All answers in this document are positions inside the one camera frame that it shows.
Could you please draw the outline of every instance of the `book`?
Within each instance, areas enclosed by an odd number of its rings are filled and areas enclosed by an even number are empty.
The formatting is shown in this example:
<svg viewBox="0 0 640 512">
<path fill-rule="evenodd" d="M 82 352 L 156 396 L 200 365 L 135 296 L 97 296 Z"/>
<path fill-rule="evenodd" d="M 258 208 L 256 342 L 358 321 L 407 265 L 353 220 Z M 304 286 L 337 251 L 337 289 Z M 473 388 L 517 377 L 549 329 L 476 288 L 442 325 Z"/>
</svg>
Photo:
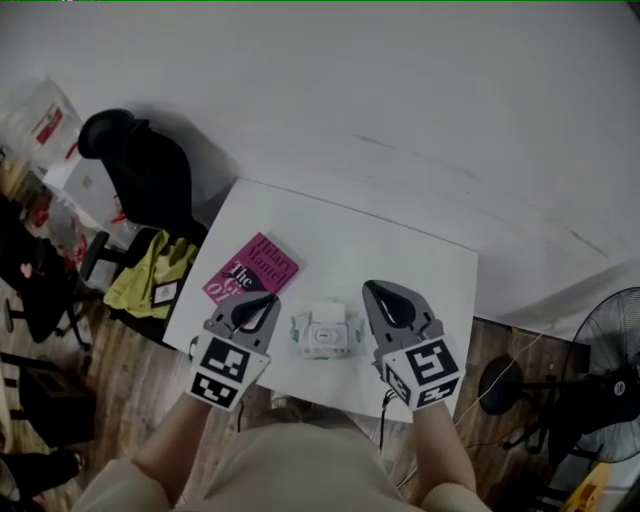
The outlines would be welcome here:
<svg viewBox="0 0 640 512">
<path fill-rule="evenodd" d="M 277 294 L 298 272 L 298 264 L 262 233 L 214 275 L 203 290 L 216 304 L 247 292 L 267 291 Z"/>
</svg>

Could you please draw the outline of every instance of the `fan stand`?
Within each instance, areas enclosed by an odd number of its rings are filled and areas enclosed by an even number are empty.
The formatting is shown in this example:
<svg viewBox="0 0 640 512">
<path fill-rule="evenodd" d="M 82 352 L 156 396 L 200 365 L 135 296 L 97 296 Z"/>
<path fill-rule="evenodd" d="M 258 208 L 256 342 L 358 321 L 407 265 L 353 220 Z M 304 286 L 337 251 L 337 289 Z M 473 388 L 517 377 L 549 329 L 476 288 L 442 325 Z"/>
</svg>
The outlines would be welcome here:
<svg viewBox="0 0 640 512">
<path fill-rule="evenodd" d="M 524 374 L 518 362 L 505 354 L 496 357 L 485 367 L 478 385 L 478 396 L 482 397 L 480 398 L 480 407 L 491 416 L 502 416 L 510 411 L 519 400 L 526 401 L 533 410 L 535 420 L 518 439 L 510 443 L 503 443 L 502 447 L 505 450 L 510 450 L 540 431 L 537 444 L 527 447 L 529 453 L 538 455 L 542 452 L 542 447 L 549 433 L 551 413 L 556 398 L 559 396 L 556 391 L 570 385 L 571 383 L 557 382 L 554 375 L 548 375 L 546 382 L 524 382 Z M 540 389 L 548 391 L 542 405 L 527 393 L 527 391 Z M 574 448 L 570 454 L 595 461 L 600 449 L 597 452 L 589 452 Z"/>
</svg>

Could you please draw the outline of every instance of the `yellow cloth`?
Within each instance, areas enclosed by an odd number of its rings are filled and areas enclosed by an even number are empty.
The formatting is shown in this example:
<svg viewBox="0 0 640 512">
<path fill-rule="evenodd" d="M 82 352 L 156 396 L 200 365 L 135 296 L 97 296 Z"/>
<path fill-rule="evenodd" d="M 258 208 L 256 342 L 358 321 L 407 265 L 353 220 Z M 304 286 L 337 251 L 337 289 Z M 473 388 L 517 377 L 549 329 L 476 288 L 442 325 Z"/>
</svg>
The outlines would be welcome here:
<svg viewBox="0 0 640 512">
<path fill-rule="evenodd" d="M 144 257 L 133 268 L 125 268 L 104 296 L 104 303 L 143 318 L 167 318 L 170 305 L 152 306 L 153 287 L 180 279 L 196 259 L 198 248 L 184 238 L 169 245 L 169 233 L 160 231 Z"/>
</svg>

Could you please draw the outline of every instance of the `black cable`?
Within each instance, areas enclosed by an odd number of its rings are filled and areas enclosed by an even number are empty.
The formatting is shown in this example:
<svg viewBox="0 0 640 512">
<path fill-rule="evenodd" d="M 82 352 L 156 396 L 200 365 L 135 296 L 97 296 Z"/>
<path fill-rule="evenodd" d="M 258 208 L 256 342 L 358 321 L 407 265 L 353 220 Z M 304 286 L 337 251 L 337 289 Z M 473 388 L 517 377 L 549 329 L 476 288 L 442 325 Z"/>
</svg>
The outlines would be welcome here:
<svg viewBox="0 0 640 512">
<path fill-rule="evenodd" d="M 396 395 L 396 392 L 393 389 L 390 389 L 385 393 L 384 398 L 382 399 L 382 413 L 380 414 L 380 451 L 382 451 L 382 445 L 384 443 L 384 417 L 387 413 L 387 405 L 389 405 L 391 400 L 397 397 L 398 395 Z"/>
<path fill-rule="evenodd" d="M 240 400 L 240 412 L 238 413 L 238 425 L 236 426 L 236 430 L 240 432 L 242 429 L 242 413 L 244 412 L 244 400 Z"/>
<path fill-rule="evenodd" d="M 506 434 L 504 434 L 503 436 L 500 436 L 498 439 L 496 439 L 495 441 L 490 441 L 488 443 L 477 443 L 477 444 L 472 444 L 469 446 L 465 446 L 465 448 L 467 450 L 471 450 L 472 448 L 480 448 L 481 446 L 491 446 L 494 444 L 498 444 L 501 443 L 502 441 L 504 441 L 506 438 L 510 437 L 511 434 L 513 434 L 516 430 L 518 430 L 519 428 L 524 428 L 523 425 L 519 425 L 517 427 L 513 427 L 511 430 L 509 430 L 509 432 L 507 432 Z"/>
</svg>

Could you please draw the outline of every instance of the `fan grille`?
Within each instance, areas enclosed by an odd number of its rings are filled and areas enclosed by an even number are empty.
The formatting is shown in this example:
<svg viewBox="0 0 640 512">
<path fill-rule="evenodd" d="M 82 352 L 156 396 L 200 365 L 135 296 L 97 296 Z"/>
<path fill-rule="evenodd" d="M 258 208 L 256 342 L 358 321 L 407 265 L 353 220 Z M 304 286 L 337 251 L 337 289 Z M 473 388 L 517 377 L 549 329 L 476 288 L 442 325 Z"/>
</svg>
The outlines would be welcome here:
<svg viewBox="0 0 640 512">
<path fill-rule="evenodd" d="M 640 352 L 640 288 L 604 300 L 584 321 L 574 342 L 589 345 L 589 373 L 606 375 Z M 584 435 L 579 448 L 596 452 L 602 462 L 621 462 L 640 452 L 640 418 Z"/>
</svg>

